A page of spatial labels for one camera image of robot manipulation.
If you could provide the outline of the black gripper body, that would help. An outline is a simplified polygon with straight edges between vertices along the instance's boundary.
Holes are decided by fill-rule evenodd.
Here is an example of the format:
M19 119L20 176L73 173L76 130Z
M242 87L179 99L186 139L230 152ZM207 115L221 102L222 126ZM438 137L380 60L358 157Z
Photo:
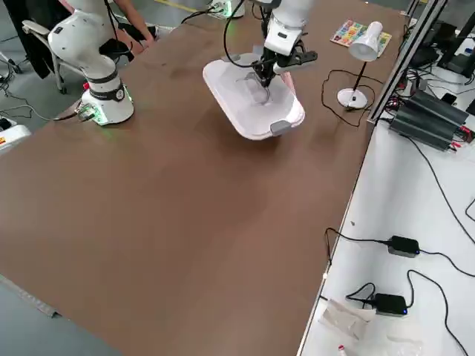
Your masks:
M264 50L263 65L276 61L275 74L281 74L293 69L315 62L318 54L314 50L307 50L305 47L294 47L288 56Z

